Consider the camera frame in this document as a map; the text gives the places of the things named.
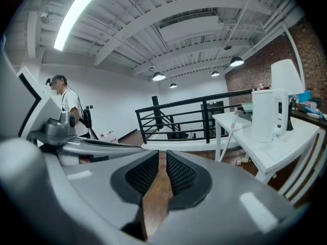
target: white table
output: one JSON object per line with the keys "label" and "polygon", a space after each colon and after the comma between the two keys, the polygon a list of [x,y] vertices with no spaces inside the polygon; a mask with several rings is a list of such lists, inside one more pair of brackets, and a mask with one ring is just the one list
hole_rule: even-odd
{"label": "white table", "polygon": [[[221,127],[227,132],[230,132],[233,116],[233,112],[213,115],[216,121],[216,161],[220,157]],[[233,133],[234,139],[245,150],[247,155],[251,157],[253,163],[258,168],[256,178],[265,184],[268,183],[277,171],[301,155],[292,175],[279,190],[280,194],[288,191],[285,195],[287,198],[295,193],[296,189],[300,187],[301,183],[303,183],[309,174],[309,171],[313,169],[325,136],[325,131],[316,125],[293,117],[291,117],[291,121],[294,128],[293,131],[287,131],[283,135],[277,135],[277,138],[271,143],[262,143],[252,139],[251,122],[240,117],[237,118]],[[319,138],[311,155],[317,134],[319,134]],[[307,167],[294,184],[310,155],[311,158]]]}

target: white kettle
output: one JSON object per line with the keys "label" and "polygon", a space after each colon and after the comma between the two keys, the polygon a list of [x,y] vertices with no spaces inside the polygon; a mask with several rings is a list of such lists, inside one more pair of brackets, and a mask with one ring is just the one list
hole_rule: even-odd
{"label": "white kettle", "polygon": [[[287,127],[289,96],[287,90],[272,89],[252,92],[253,117],[251,136],[259,142],[271,142],[276,134],[283,134]],[[278,103],[282,114],[278,115]]]}

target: black metal railing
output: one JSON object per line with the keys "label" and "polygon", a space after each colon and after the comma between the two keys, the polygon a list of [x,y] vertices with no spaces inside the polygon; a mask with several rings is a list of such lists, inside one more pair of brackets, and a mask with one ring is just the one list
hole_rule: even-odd
{"label": "black metal railing", "polygon": [[[210,136],[210,131],[214,131],[213,134],[215,134],[215,126],[214,126],[214,119],[209,119],[209,113],[212,114],[212,112],[215,111],[222,111],[224,112],[224,109],[227,108],[233,108],[233,107],[240,107],[241,104],[234,104],[234,105],[228,105],[228,106],[221,106],[217,108],[212,108],[208,109],[207,108],[207,101],[210,100],[217,100],[217,99],[222,99],[222,98],[227,98],[227,97],[233,97],[233,96],[240,96],[240,95],[246,95],[246,94],[251,94],[253,89],[248,89],[248,90],[241,90],[241,91],[234,91],[234,92],[226,92],[226,93],[220,93],[220,94],[213,94],[213,95],[208,95],[208,96],[203,96],[203,97],[198,97],[198,98],[193,98],[193,99],[188,99],[188,100],[183,100],[183,101],[178,101],[178,102],[173,102],[169,104],[162,104],[162,105],[156,105],[156,106],[151,106],[143,109],[136,110],[136,116],[138,120],[138,124],[141,130],[142,138],[145,144],[147,144],[147,141],[189,141],[189,140],[202,140],[205,139],[206,143],[210,142],[210,139],[215,138],[215,136]],[[182,106],[186,104],[193,104],[193,103],[202,103],[203,104],[203,110],[197,110],[197,111],[190,111],[190,112],[183,112],[183,113],[176,113],[176,114],[169,114],[165,115],[161,109],[165,108],[170,108],[170,107],[175,107],[175,106]],[[143,112],[149,112],[153,111],[153,113],[146,115],[144,117],[140,117],[140,113]],[[201,113],[203,119],[198,119],[198,120],[191,120],[191,121],[182,121],[182,122],[174,122],[174,116],[179,116],[179,115],[186,115],[186,114],[193,114],[193,113]],[[155,124],[150,125],[149,123],[152,121],[156,121]],[[213,126],[210,128],[209,127],[209,122],[213,122]],[[180,125],[184,124],[192,124],[192,123],[203,123],[203,129],[190,129],[190,130],[181,130]],[[159,132],[159,129],[163,128],[164,126],[167,126],[172,130],[172,132]],[[154,134],[177,134],[177,133],[192,133],[192,132],[203,132],[203,137],[199,138],[178,138],[178,139],[149,139],[152,135]]]}

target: table lamp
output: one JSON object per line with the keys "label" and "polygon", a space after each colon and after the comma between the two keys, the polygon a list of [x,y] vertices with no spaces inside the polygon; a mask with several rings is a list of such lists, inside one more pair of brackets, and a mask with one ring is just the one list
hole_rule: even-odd
{"label": "table lamp", "polygon": [[[303,93],[301,79],[291,59],[281,60],[271,65],[271,89],[285,89],[288,95]],[[288,106],[286,131],[292,131],[291,104]]]}

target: person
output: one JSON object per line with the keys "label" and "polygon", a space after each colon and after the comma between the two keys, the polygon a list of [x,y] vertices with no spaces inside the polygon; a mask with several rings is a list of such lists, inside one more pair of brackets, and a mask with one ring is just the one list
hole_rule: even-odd
{"label": "person", "polygon": [[67,79],[64,75],[57,74],[50,82],[52,90],[61,95],[61,106],[63,111],[70,112],[75,118],[75,132],[77,136],[91,138],[87,127],[84,125],[82,106],[77,94],[68,88]]}

